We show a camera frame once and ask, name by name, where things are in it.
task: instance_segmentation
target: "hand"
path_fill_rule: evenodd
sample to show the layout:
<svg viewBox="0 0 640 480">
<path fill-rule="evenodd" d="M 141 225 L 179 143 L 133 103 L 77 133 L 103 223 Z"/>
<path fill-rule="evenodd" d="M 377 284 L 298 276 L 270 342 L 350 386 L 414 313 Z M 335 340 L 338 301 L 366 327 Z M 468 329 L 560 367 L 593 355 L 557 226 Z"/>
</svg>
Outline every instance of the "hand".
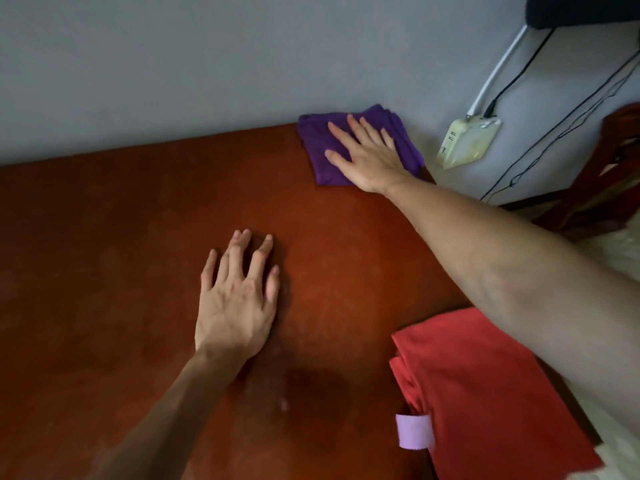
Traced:
<svg viewBox="0 0 640 480">
<path fill-rule="evenodd" d="M 213 271 L 217 254 L 214 250 L 209 253 L 201 275 L 196 350 L 204 345 L 240 348 L 249 358 L 260 352 L 269 336 L 276 313 L 280 270 L 278 266 L 271 268 L 263 295 L 264 263 L 273 248 L 273 238 L 268 235 L 260 249 L 253 253 L 249 272 L 244 277 L 243 256 L 250 239 L 249 229 L 235 232 L 220 259 L 215 283 Z"/>
<path fill-rule="evenodd" d="M 403 181 L 411 174 L 400 162 L 396 152 L 396 144 L 382 129 L 380 133 L 364 118 L 357 122 L 353 115 L 347 116 L 347 122 L 360 142 L 354 140 L 347 132 L 329 123 L 329 131 L 349 151 L 351 161 L 348 162 L 340 153 L 327 150 L 327 160 L 338 167 L 342 174 L 364 192 L 385 193 L 393 184 Z"/>
</svg>

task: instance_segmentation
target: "person's right arm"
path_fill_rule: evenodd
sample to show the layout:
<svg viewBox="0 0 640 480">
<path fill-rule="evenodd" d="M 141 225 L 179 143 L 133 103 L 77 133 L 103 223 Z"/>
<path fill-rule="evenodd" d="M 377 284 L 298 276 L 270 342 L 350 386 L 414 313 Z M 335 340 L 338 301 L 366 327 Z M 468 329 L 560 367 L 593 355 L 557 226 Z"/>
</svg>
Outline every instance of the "person's right arm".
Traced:
<svg viewBox="0 0 640 480">
<path fill-rule="evenodd" d="M 508 212 L 402 168 L 393 140 L 349 118 L 330 125 L 352 162 L 327 158 L 359 188 L 384 194 L 489 320 L 640 435 L 640 283 Z"/>
</svg>

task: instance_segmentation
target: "person's left arm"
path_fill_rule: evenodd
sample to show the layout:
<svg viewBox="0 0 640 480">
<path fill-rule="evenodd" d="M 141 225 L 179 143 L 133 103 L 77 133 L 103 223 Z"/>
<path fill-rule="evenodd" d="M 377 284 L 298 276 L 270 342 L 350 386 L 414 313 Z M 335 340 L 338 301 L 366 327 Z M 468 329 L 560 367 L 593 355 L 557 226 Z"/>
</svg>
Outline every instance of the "person's left arm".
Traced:
<svg viewBox="0 0 640 480">
<path fill-rule="evenodd" d="M 236 231 L 220 259 L 202 272 L 196 323 L 196 352 L 146 418 L 92 475 L 94 479 L 179 479 L 213 407 L 245 361 L 260 352 L 275 316 L 279 270 L 274 266 L 264 293 L 262 275 L 273 239 L 254 252 L 247 276 L 243 255 L 251 233 Z"/>
</svg>

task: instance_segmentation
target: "folded purple cloth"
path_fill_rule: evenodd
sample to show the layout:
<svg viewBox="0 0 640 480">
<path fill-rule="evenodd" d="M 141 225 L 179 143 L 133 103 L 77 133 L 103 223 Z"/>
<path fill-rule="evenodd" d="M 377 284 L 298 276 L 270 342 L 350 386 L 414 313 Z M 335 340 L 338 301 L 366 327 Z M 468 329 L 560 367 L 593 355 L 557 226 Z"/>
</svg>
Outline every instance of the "folded purple cloth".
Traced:
<svg viewBox="0 0 640 480">
<path fill-rule="evenodd" d="M 404 125 L 395 112 L 376 104 L 365 112 L 353 113 L 353 115 L 358 120 L 364 116 L 371 126 L 378 131 L 382 128 L 386 129 L 396 142 L 396 150 L 400 155 L 400 161 L 402 161 L 404 168 L 412 175 L 418 175 L 420 168 L 424 166 L 424 161 L 418 149 L 409 140 Z M 347 131 L 353 136 L 347 124 L 347 113 L 345 112 L 300 116 L 300 119 L 298 119 L 298 135 L 309 153 L 318 185 L 353 185 L 324 156 L 325 151 L 334 150 L 348 161 L 351 161 L 347 149 L 329 131 L 327 127 L 329 121 L 332 121 L 338 128 Z"/>
</svg>

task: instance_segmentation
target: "person's left hand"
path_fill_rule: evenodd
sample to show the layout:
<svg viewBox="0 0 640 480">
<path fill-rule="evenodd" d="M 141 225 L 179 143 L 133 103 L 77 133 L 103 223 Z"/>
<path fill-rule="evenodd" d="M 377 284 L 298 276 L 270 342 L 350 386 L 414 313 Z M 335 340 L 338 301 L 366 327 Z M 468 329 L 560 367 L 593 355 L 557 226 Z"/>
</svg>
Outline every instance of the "person's left hand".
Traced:
<svg viewBox="0 0 640 480">
<path fill-rule="evenodd" d="M 227 251 L 220 259 L 215 283 L 213 271 L 217 254 L 214 250 L 201 275 L 200 307 L 196 323 L 196 350 L 201 346 L 240 349 L 246 358 L 260 352 L 269 336 L 276 313 L 280 270 L 273 266 L 262 293 L 264 264 L 273 247 L 268 235 L 253 253 L 249 272 L 244 276 L 244 250 L 251 231 L 236 231 Z"/>
</svg>

